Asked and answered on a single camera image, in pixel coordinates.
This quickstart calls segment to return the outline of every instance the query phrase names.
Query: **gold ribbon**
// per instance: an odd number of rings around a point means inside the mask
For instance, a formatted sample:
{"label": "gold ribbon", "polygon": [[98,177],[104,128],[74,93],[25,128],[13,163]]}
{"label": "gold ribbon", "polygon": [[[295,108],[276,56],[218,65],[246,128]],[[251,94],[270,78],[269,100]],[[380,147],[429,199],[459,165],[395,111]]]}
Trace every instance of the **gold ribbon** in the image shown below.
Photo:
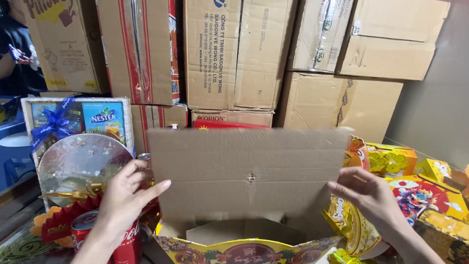
{"label": "gold ribbon", "polygon": [[96,196],[100,193],[103,193],[106,188],[106,183],[91,183],[86,184],[86,192],[73,191],[73,192],[57,192],[57,193],[48,193],[39,196],[39,198],[69,198],[71,202],[81,201],[86,199],[88,196]]}

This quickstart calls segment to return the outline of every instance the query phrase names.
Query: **wall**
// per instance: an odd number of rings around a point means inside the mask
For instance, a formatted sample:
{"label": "wall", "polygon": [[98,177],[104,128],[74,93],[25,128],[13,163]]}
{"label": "wall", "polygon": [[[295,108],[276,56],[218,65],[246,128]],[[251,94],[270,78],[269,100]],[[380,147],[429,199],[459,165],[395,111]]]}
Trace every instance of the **wall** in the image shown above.
{"label": "wall", "polygon": [[404,85],[383,142],[461,170],[469,164],[469,1],[450,2],[425,80]]}

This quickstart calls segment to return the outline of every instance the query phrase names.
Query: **person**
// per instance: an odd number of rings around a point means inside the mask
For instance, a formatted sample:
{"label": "person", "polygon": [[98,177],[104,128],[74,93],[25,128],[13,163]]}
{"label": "person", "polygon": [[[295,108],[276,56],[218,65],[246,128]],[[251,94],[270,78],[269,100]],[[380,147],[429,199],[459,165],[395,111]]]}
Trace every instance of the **person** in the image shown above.
{"label": "person", "polygon": [[[47,91],[22,4],[22,0],[0,0],[0,95],[39,96]],[[14,61],[9,45],[27,59]]]}
{"label": "person", "polygon": [[[71,264],[107,263],[142,208],[171,185],[170,180],[165,180],[136,191],[141,181],[152,178],[151,170],[142,168],[148,168],[146,161],[133,160],[108,181],[95,228]],[[361,167],[350,167],[341,169],[338,181],[327,185],[333,194],[351,201],[406,264],[444,264],[410,227],[385,180]]]}

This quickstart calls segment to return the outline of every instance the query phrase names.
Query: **nestea logo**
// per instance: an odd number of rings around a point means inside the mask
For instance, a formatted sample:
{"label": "nestea logo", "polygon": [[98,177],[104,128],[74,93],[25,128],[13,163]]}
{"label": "nestea logo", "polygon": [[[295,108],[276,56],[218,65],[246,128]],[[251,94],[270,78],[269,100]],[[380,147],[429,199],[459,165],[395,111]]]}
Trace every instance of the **nestea logo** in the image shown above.
{"label": "nestea logo", "polygon": [[215,3],[215,6],[218,8],[227,7],[227,5],[225,4],[225,0],[213,0],[213,2]]}
{"label": "nestea logo", "polygon": [[104,108],[99,114],[91,117],[91,123],[104,123],[113,119],[116,119],[115,110],[109,111],[109,106]]}

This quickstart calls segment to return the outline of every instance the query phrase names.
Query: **blue ribbon bow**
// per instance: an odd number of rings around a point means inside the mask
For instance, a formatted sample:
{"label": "blue ribbon bow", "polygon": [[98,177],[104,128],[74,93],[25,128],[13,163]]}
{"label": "blue ribbon bow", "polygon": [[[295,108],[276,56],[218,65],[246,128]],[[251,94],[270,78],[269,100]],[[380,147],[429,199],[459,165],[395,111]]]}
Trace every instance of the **blue ribbon bow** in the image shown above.
{"label": "blue ribbon bow", "polygon": [[73,102],[75,102],[75,98],[67,97],[62,100],[56,112],[48,109],[42,110],[42,113],[47,117],[47,123],[31,130],[31,148],[33,153],[36,152],[50,134],[59,140],[75,135],[69,128],[70,121],[64,117],[72,107]]}

